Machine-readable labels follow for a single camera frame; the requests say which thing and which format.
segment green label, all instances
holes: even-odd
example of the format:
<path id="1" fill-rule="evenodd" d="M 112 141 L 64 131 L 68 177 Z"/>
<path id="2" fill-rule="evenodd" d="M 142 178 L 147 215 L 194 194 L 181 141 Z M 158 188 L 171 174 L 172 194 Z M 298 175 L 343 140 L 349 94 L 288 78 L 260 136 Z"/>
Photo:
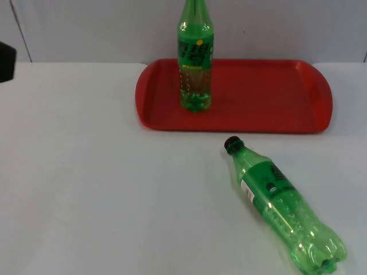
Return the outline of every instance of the green label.
<path id="1" fill-rule="evenodd" d="M 178 65 L 185 70 L 208 70 L 212 67 L 214 35 L 202 39 L 178 36 Z"/>
<path id="2" fill-rule="evenodd" d="M 295 189 L 273 162 L 251 167 L 243 176 L 241 187 L 260 212 L 275 196 Z"/>

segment black object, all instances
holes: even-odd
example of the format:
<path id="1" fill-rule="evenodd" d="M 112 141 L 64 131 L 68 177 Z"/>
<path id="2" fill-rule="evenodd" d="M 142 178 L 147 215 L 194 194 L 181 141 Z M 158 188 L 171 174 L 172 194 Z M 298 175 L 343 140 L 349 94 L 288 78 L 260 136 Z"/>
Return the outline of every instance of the black object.
<path id="1" fill-rule="evenodd" d="M 16 58 L 17 51 L 13 47 L 0 42 L 0 83 L 14 78 Z"/>
<path id="2" fill-rule="evenodd" d="M 231 136 L 224 143 L 224 148 L 227 150 L 228 154 L 236 153 L 239 149 L 243 148 L 243 146 L 243 141 L 240 140 L 238 136 Z"/>

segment plastic tray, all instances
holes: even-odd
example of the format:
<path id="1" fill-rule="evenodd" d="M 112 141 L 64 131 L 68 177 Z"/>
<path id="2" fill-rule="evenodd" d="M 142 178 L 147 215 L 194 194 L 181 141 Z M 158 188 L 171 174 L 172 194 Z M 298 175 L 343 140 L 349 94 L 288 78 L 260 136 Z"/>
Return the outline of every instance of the plastic tray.
<path id="1" fill-rule="evenodd" d="M 199 113 L 180 107 L 177 61 L 158 60 L 142 72 L 135 102 L 143 125 L 168 131 L 318 133 L 333 111 L 327 81 L 299 60 L 215 60 L 212 106 Z"/>

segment white label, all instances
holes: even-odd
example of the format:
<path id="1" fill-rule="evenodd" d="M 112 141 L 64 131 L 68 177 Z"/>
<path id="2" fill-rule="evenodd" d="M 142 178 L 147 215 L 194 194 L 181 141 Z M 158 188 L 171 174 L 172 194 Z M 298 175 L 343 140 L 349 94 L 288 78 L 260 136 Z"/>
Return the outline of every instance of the white label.
<path id="1" fill-rule="evenodd" d="M 253 199 L 255 197 L 255 195 L 253 194 L 253 192 L 251 191 L 251 189 L 248 187 L 248 185 L 245 183 L 244 180 L 242 180 L 241 182 L 241 188 L 242 190 L 245 192 L 247 198 L 251 201 L 251 203 L 253 202 Z"/>

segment upright bottle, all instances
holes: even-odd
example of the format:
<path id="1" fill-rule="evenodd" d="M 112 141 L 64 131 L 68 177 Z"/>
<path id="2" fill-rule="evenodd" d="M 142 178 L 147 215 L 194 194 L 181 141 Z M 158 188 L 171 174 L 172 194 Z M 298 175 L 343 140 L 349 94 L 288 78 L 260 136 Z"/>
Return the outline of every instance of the upright bottle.
<path id="1" fill-rule="evenodd" d="M 214 28 L 205 0 L 186 0 L 178 23 L 180 103 L 199 112 L 210 107 Z"/>
<path id="2" fill-rule="evenodd" d="M 340 238 L 324 225 L 271 159 L 236 136 L 224 145 L 235 162 L 237 181 L 249 200 L 290 250 L 303 274 L 332 273 L 346 258 Z"/>

